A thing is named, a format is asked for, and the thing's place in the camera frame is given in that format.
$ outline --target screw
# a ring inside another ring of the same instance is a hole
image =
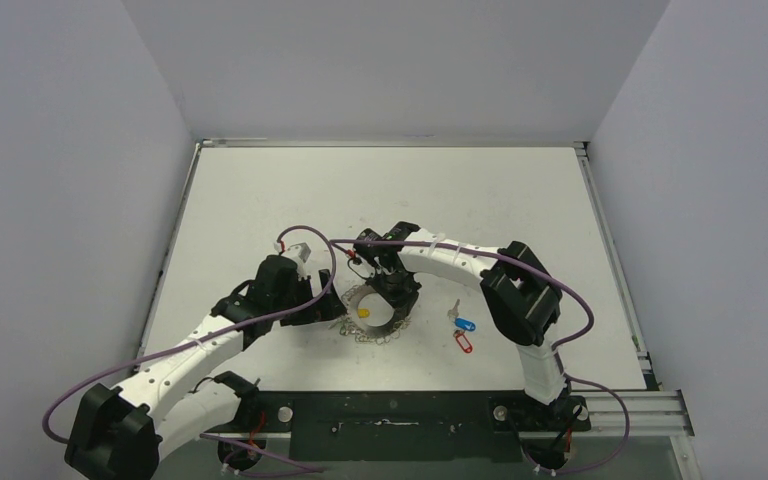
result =
[[[500,422],[504,422],[508,418],[508,409],[504,405],[499,405],[493,409],[493,418]]]
[[[293,418],[293,409],[290,407],[281,407],[278,409],[278,421],[287,423]]]

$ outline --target white table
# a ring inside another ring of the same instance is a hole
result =
[[[293,147],[205,148],[194,172],[171,257],[145,338],[147,353],[180,341],[216,301],[252,278],[285,227],[307,224],[330,238],[379,233],[406,220],[485,246],[533,248],[549,273],[577,290],[596,314],[585,337],[561,347],[568,371],[615,389],[644,381],[621,297],[572,148]],[[326,268],[325,246],[308,272]],[[342,294],[360,279],[338,259]],[[514,345],[493,326],[483,297],[461,285],[422,283],[410,326],[386,345],[356,343],[330,323],[280,327],[217,371],[261,378],[261,389],[507,390],[523,388]],[[314,292],[318,291],[314,276]],[[454,343],[446,312],[460,298],[476,323],[474,346]],[[586,321],[569,296],[561,336]]]

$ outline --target keychain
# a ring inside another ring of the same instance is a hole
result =
[[[455,330],[455,341],[458,342],[458,346],[464,353],[472,353],[472,344],[469,343],[469,339],[466,338],[466,334],[462,329]]]

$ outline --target purple cable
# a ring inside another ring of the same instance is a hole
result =
[[[252,452],[259,453],[265,457],[274,458],[275,460],[278,460],[279,462],[286,463],[287,465],[292,465],[299,470],[294,470],[291,472],[275,472],[275,473],[247,473],[247,472],[240,472],[240,475],[244,477],[252,477],[252,478],[277,478],[277,477],[289,477],[293,475],[302,475],[305,473],[322,473],[325,471],[325,467],[317,467],[315,465],[307,465],[301,462],[297,462],[291,458],[285,457],[283,455],[279,455],[277,453],[272,453],[266,450],[261,449],[260,447],[256,447],[254,445],[249,445],[248,443],[241,442],[239,440],[234,440],[232,438],[225,438],[220,437],[219,435],[213,435],[210,433],[202,433],[201,438],[206,438],[208,440],[216,440],[218,442],[224,442],[229,445],[234,445],[235,447],[240,447],[245,450],[251,450]],[[228,460],[230,460],[230,457],[236,455],[239,453],[239,450],[235,452],[231,452],[225,457],[225,460],[222,461],[222,463],[227,464]]]
[[[386,245],[399,245],[403,247],[431,247],[431,242],[412,242],[412,241],[394,241],[394,240],[357,240],[357,239],[346,239],[346,238],[338,238],[338,239],[332,239],[330,240],[331,244],[361,244],[361,245],[378,245],[378,246],[386,246]],[[563,282],[556,280],[555,278],[541,272],[540,270],[537,270],[536,268],[532,267],[531,265],[527,265],[523,262],[520,262],[519,260],[516,260],[511,257],[506,257],[499,253],[494,252],[485,252],[483,250],[474,250],[472,248],[459,248],[457,245],[450,245],[448,243],[437,243],[436,248],[443,248],[447,250],[459,250],[465,254],[469,255],[476,255],[479,257],[487,257],[487,258],[494,258],[496,260],[501,260],[503,262],[509,263],[515,267],[521,268],[535,277],[546,281],[559,289],[563,290],[564,293],[572,297],[576,302],[578,302],[579,305],[581,305],[581,308],[584,309],[584,313],[587,314],[587,325],[584,326],[581,330],[573,333],[572,335],[568,335],[564,338],[561,338],[560,340],[555,341],[555,343],[552,344],[552,350],[554,351],[554,357],[555,362],[558,364],[558,369],[560,370],[561,374],[569,381],[581,383],[583,385],[589,385],[594,388],[598,388],[599,390],[602,390],[604,392],[607,392],[609,395],[614,397],[617,402],[620,404],[620,407],[623,411],[623,417],[625,418],[625,430],[623,432],[622,440],[620,440],[619,445],[617,445],[617,448],[614,449],[613,452],[610,453],[607,457],[603,458],[602,460],[599,460],[598,462],[591,463],[589,465],[585,465],[583,467],[577,467],[577,468],[571,468],[569,470],[561,470],[557,471],[557,475],[569,475],[573,473],[581,473],[586,472],[588,470],[593,470],[595,468],[601,467],[602,465],[608,463],[609,461],[613,460],[614,457],[620,454],[623,448],[625,448],[626,443],[628,443],[628,436],[631,431],[631,417],[629,417],[628,414],[628,407],[626,406],[625,402],[622,398],[620,398],[619,395],[617,395],[616,392],[611,390],[610,388],[600,385],[596,382],[591,382],[590,380],[583,380],[580,378],[573,377],[566,373],[564,370],[564,364],[561,362],[561,356],[558,354],[558,347],[561,345],[564,345],[566,343],[569,343],[573,340],[579,339],[583,337],[587,332],[589,332],[593,328],[593,324],[595,323],[595,317],[593,315],[593,310],[590,308],[590,305],[587,304],[586,301],[584,301],[584,298],[581,297],[578,293],[575,292],[572,288],[568,287]]]
[[[253,323],[265,322],[265,321],[268,321],[268,320],[276,320],[276,319],[281,318],[281,317],[286,317],[287,315],[292,315],[292,314],[294,314],[296,312],[300,312],[300,311],[310,307],[311,305],[313,305],[317,301],[319,301],[319,299],[322,298],[325,295],[325,293],[331,288],[331,285],[334,283],[334,277],[337,275],[337,254],[334,253],[333,246],[331,245],[331,243],[328,242],[328,239],[325,238],[325,235],[323,235],[322,232],[320,232],[319,230],[317,230],[317,229],[315,229],[313,227],[308,227],[306,225],[295,225],[295,226],[292,226],[292,227],[289,227],[289,228],[285,229],[283,232],[281,232],[280,235],[278,235],[278,241],[280,241],[284,237],[284,235],[286,235],[287,233],[295,231],[295,230],[307,230],[309,232],[314,233],[316,236],[318,236],[320,239],[322,239],[323,242],[325,242],[325,245],[328,247],[328,252],[331,254],[331,277],[328,279],[328,283],[325,284],[325,286],[322,288],[322,291],[319,292],[318,295],[316,295],[312,299],[308,300],[307,302],[305,302],[305,303],[303,303],[303,304],[301,304],[299,306],[296,306],[296,307],[293,307],[293,308],[288,308],[287,310],[282,310],[280,312],[274,312],[274,313],[269,313],[267,315],[261,315],[260,317],[250,318],[248,320],[245,320],[245,321],[242,321],[242,322],[239,322],[239,323],[235,323],[233,325],[229,325],[228,327],[225,327],[223,329],[217,330],[217,331],[215,331],[215,332],[213,332],[211,334],[205,335],[205,336],[199,338],[197,341],[194,340],[194,341],[189,342],[189,343],[178,345],[177,347],[172,347],[172,348],[170,348],[168,350],[162,350],[162,351],[157,352],[157,353],[152,353],[151,355],[146,355],[144,357],[139,357],[139,358],[136,358],[134,360],[129,360],[129,361],[125,362],[125,363],[116,365],[114,367],[110,367],[107,370],[104,370],[103,372],[99,372],[99,373],[97,373],[97,374],[87,378],[86,380],[78,383],[77,385],[75,385],[74,387],[70,388],[69,390],[67,390],[63,395],[58,397],[57,400],[55,400],[51,404],[51,406],[48,407],[48,409],[46,409],[45,413],[42,416],[42,430],[43,430],[43,432],[45,432],[45,434],[48,436],[48,438],[54,440],[55,442],[62,443],[64,445],[67,444],[69,442],[69,440],[67,438],[61,437],[60,435],[54,433],[54,431],[51,429],[51,415],[54,413],[54,410],[56,410],[57,407],[59,407],[69,397],[71,397],[72,395],[78,393],[78,391],[80,391],[82,388],[90,385],[93,382],[97,382],[98,380],[101,380],[104,377],[113,375],[114,373],[119,372],[121,370],[124,370],[126,368],[134,367],[136,365],[140,365],[140,364],[145,363],[145,362],[150,362],[152,360],[157,360],[158,358],[163,358],[163,357],[166,357],[166,356],[169,356],[169,355],[174,355],[176,353],[183,352],[184,350],[186,350],[188,348],[193,348],[193,347],[197,346],[199,343],[205,343],[205,342],[207,342],[209,340],[212,340],[212,339],[214,339],[214,338],[216,338],[216,337],[218,337],[220,335],[225,335],[228,332],[232,332],[234,330],[239,330],[239,329],[241,329],[243,327],[246,327],[248,325],[251,325]]]

